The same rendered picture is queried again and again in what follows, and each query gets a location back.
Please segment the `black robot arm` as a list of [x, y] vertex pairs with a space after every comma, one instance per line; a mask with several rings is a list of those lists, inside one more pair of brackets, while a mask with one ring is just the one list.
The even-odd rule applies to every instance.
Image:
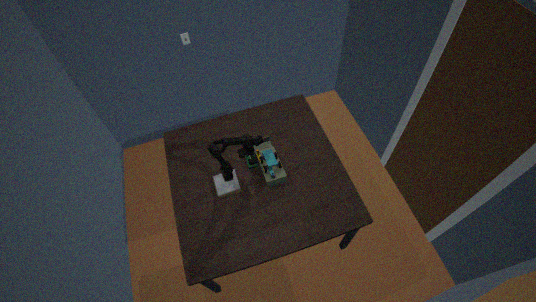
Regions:
[[[247, 156], [247, 151], [252, 151], [254, 149], [254, 145], [258, 146], [264, 142], [261, 135], [257, 136], [256, 138], [253, 138], [249, 134], [242, 135], [241, 137], [234, 137], [234, 138], [222, 138], [220, 140], [214, 141], [209, 147], [209, 151], [212, 154], [212, 157], [216, 158], [218, 162], [221, 164], [221, 168], [219, 171], [222, 173], [222, 177], [224, 178], [224, 182], [233, 180], [233, 167], [230, 165], [228, 160], [225, 162], [225, 160], [222, 158], [221, 154], [224, 152], [225, 148], [227, 146], [232, 145], [243, 145], [243, 148], [240, 148], [237, 150], [238, 155], [240, 158], [244, 158], [245, 155]], [[216, 146], [217, 144], [223, 144], [221, 149], [219, 150]]]

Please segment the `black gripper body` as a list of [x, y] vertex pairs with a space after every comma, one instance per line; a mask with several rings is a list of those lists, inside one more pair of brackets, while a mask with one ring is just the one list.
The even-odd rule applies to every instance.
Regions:
[[257, 158], [254, 157], [254, 155], [253, 155], [255, 153], [254, 151], [255, 151], [254, 149], [252, 151], [247, 151], [246, 150], [247, 154], [251, 156], [251, 158], [248, 159], [249, 165], [253, 165], [253, 164], [258, 163]]

